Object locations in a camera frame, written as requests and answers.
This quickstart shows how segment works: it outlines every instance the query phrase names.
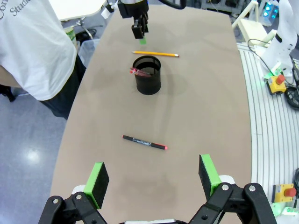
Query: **green gripper pad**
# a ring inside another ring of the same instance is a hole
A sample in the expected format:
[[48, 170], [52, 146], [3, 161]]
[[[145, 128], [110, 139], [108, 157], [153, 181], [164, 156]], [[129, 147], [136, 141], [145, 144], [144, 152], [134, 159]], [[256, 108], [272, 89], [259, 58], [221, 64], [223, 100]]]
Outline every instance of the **green gripper pad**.
[[145, 37], [144, 37], [143, 39], [139, 39], [139, 43], [142, 44], [142, 45], [143, 45], [143, 44], [146, 44], [146, 39], [145, 39]]
[[216, 187], [221, 183], [217, 170], [209, 154], [199, 155], [199, 177], [206, 199], [208, 200]]
[[102, 208], [108, 183], [109, 176], [105, 164], [103, 162], [95, 163], [83, 192], [92, 199], [97, 209]]

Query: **red button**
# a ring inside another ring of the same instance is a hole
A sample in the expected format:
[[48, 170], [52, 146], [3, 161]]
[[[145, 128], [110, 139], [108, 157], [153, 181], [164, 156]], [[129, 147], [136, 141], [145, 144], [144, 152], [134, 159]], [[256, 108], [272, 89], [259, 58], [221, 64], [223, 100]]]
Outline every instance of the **red button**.
[[284, 195], [285, 195], [285, 197], [295, 197], [296, 193], [297, 193], [297, 191], [295, 188], [289, 188], [289, 189], [285, 190]]
[[277, 85], [282, 84], [284, 81], [285, 81], [285, 77], [283, 75], [280, 74], [279, 76], [277, 76], [277, 79], [276, 79]]

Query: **green light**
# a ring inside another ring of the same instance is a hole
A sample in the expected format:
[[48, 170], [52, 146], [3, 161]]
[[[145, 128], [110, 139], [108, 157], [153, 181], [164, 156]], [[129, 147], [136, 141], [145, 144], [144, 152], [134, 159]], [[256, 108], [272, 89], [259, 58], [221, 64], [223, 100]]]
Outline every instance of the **green light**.
[[292, 208], [292, 207], [285, 207], [282, 214], [288, 216], [295, 216], [299, 214], [299, 209]]
[[275, 217], [279, 216], [284, 209], [281, 203], [273, 203], [271, 205], [271, 208], [272, 208], [273, 215]]
[[262, 87], [262, 88], [266, 85], [266, 83], [265, 83], [263, 80], [260, 81], [260, 83], [261, 83], [261, 87]]
[[271, 72], [269, 72], [267, 75], [265, 75], [263, 78], [264, 79], [269, 79], [270, 77], [272, 77], [273, 75], [272, 75], [272, 73]]

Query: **white chair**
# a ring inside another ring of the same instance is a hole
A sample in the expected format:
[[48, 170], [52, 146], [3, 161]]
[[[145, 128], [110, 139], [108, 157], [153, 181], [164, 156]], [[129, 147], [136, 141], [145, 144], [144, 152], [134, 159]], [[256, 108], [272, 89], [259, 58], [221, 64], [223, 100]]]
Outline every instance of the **white chair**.
[[[245, 19], [244, 17], [249, 12], [253, 12], [253, 8], [255, 10], [256, 21]], [[263, 25], [258, 22], [258, 17], [258, 2], [256, 0], [252, 0], [234, 21], [232, 28], [234, 29], [238, 25], [246, 42], [248, 42], [250, 39], [258, 39], [270, 43], [277, 31], [273, 29], [271, 32], [267, 33]], [[267, 44], [252, 40], [250, 41], [250, 45], [265, 46]]]

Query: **black pants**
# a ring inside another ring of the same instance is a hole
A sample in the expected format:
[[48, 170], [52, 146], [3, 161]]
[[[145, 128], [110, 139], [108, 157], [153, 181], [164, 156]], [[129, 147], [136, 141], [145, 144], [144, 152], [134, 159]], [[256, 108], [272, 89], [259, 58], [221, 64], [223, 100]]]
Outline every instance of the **black pants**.
[[85, 66], [77, 55], [74, 71], [63, 86], [62, 90], [52, 99], [40, 101], [48, 107], [56, 117], [62, 117], [66, 120], [69, 117], [71, 106], [73, 105], [78, 88], [85, 73]]
[[10, 102], [13, 102], [15, 100], [15, 96], [11, 92], [11, 88], [9, 86], [0, 85], [0, 94], [2, 94], [5, 97], [8, 97]]

